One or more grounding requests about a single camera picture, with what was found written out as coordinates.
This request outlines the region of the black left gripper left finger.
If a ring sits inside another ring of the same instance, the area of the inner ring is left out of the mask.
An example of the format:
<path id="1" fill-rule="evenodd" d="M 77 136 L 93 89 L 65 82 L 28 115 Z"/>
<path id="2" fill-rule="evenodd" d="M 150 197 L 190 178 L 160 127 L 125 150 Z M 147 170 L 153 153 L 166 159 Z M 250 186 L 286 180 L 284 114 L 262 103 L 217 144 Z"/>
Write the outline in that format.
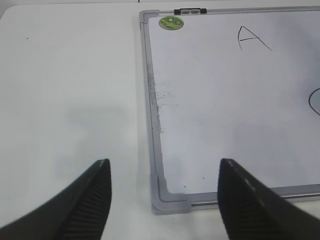
<path id="1" fill-rule="evenodd" d="M 100 240 L 112 202 L 111 164 L 95 161 L 59 194 L 1 227 L 2 240 Z"/>

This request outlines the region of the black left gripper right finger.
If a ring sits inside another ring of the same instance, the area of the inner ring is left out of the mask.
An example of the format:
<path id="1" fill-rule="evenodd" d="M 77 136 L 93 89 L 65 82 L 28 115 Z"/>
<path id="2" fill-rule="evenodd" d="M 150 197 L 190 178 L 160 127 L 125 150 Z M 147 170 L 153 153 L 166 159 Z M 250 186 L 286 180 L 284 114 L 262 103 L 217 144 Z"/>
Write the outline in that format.
<path id="1" fill-rule="evenodd" d="M 318 240 L 320 220 L 281 198 L 235 160 L 220 161 L 217 201 L 231 240 Z"/>

